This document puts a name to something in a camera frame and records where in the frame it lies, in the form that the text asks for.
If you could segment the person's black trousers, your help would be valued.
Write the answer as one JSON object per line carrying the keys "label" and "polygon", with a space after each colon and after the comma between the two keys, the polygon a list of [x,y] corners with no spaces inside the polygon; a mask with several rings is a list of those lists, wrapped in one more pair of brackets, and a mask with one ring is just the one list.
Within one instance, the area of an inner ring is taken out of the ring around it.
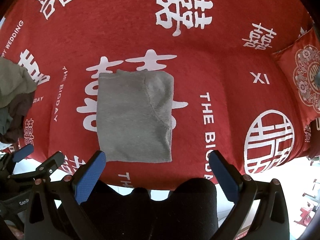
{"label": "person's black trousers", "polygon": [[210,239],[218,228],[216,187],[204,178],[185,181],[162,201],[145,188],[123,196],[98,181],[80,207],[103,239]]}

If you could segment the red embroidered pillow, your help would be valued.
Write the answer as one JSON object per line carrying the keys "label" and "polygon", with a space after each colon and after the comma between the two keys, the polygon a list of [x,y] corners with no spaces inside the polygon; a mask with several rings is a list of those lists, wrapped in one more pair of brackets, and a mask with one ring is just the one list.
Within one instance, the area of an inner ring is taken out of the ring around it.
{"label": "red embroidered pillow", "polygon": [[319,117],[319,40],[312,28],[291,46],[272,54],[297,99],[304,126]]}

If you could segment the dark brown garment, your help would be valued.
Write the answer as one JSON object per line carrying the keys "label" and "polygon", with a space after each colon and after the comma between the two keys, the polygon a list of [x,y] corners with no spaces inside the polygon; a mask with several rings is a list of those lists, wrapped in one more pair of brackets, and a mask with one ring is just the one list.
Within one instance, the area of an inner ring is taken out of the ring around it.
{"label": "dark brown garment", "polygon": [[19,138],[23,138],[24,118],[32,107],[34,96],[35,92],[18,94],[8,104],[9,115],[12,117],[12,122],[4,135],[1,135],[2,143],[14,144]]}

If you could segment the olive green garment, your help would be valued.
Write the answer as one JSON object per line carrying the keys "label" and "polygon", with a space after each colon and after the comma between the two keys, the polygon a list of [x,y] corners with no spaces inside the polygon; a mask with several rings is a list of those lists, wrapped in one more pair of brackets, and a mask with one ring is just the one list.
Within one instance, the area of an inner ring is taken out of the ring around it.
{"label": "olive green garment", "polygon": [[37,83],[28,71],[1,57],[1,108],[6,107],[19,94],[29,94],[37,89]]}

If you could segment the teal grey garment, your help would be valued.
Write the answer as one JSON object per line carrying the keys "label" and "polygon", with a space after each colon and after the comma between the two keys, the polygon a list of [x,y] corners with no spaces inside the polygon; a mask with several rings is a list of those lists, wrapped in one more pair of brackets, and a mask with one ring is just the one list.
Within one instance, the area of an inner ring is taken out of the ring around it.
{"label": "teal grey garment", "polygon": [[3,107],[0,109],[0,133],[5,135],[10,127],[13,118],[9,114],[9,107]]}

